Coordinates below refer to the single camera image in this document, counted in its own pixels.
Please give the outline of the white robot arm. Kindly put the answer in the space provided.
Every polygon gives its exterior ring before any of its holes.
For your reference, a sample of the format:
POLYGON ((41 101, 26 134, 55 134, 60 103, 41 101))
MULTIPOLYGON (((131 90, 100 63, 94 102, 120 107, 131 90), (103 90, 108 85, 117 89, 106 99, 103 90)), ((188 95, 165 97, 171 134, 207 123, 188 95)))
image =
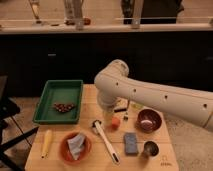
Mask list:
POLYGON ((213 92, 134 80, 123 60, 113 60, 94 78, 97 101, 113 109, 117 98, 143 104, 213 132, 213 92))

